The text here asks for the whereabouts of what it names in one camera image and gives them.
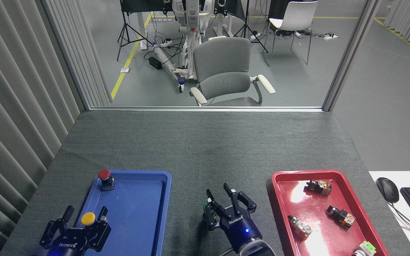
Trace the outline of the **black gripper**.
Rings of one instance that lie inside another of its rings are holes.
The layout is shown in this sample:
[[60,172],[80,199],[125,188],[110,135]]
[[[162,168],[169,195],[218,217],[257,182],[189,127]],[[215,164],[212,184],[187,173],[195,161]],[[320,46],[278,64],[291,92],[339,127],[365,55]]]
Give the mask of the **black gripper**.
[[[221,218],[220,227],[225,232],[232,249],[235,253],[240,253],[241,249],[251,241],[263,238],[249,215],[256,211],[257,204],[244,192],[236,192],[236,190],[230,188],[227,183],[224,183],[223,188],[231,199],[231,209],[226,210],[217,203],[211,191],[207,189],[206,194],[208,199],[203,207],[204,219],[208,225],[208,230],[212,231],[217,228],[218,221],[211,213],[211,211],[214,210],[215,214]],[[246,206],[246,211],[239,205],[239,202],[242,202],[244,206]]]
[[49,249],[49,256],[83,256],[87,249],[93,249],[96,252],[103,249],[112,230],[106,218],[107,207],[101,208],[97,219],[94,213],[86,213],[85,229],[70,228],[67,230],[67,223],[73,212],[73,206],[67,206],[63,216],[48,222],[44,229],[40,245],[44,249]]

